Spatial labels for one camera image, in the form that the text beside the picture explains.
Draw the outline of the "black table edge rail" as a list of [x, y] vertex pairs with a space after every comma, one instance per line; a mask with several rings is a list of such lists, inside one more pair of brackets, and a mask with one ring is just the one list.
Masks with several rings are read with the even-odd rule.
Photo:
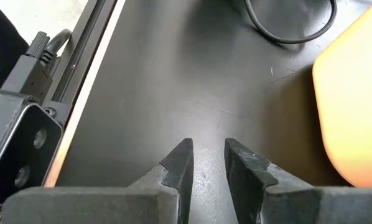
[[61, 56], [42, 104], [62, 127], [70, 117], [117, 0], [88, 0]]

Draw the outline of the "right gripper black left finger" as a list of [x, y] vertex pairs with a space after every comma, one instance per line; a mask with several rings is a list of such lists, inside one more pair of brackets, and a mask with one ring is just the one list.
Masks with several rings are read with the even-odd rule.
[[193, 141], [183, 139], [127, 187], [33, 187], [10, 196], [3, 224], [187, 224]]

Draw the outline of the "dark object beside table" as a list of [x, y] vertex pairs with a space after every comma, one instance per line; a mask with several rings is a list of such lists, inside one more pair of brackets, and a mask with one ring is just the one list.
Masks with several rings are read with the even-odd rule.
[[28, 48], [28, 43], [0, 10], [0, 87], [8, 78], [19, 57], [25, 54]]

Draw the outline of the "yellow plastic bin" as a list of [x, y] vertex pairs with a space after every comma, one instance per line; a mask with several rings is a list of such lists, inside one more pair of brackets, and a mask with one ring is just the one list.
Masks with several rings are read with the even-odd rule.
[[312, 67], [325, 152], [355, 187], [372, 187], [372, 5]]

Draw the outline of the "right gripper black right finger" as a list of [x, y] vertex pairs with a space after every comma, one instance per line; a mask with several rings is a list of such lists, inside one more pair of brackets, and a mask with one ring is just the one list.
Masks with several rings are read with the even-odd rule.
[[310, 185], [233, 138], [224, 159], [239, 224], [372, 224], [372, 189]]

